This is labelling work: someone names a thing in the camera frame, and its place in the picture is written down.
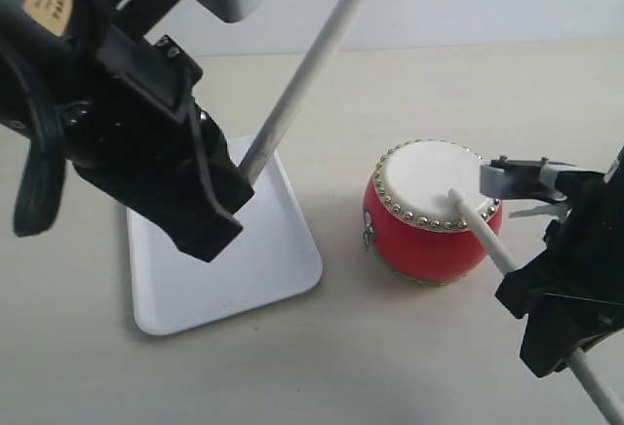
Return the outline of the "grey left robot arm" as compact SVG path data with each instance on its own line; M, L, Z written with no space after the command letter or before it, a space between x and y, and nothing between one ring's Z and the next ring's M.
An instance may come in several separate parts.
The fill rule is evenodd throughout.
M16 235L54 225L68 167L199 260L241 233L254 190L193 95L202 68L146 37L179 1L1 0L1 123L29 142ZM196 1L227 23L250 10Z

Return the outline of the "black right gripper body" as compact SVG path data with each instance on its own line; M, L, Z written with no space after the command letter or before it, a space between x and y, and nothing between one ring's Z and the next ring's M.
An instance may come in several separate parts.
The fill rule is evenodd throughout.
M555 287L549 301L575 308L623 306L623 171L544 169L540 181L564 195L570 213L547 244Z

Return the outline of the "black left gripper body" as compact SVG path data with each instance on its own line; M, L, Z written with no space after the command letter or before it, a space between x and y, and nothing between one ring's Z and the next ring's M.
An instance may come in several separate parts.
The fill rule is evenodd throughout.
M193 144L199 65L171 37L109 37L64 59L59 98L68 157L91 185L134 211L198 211L205 192Z

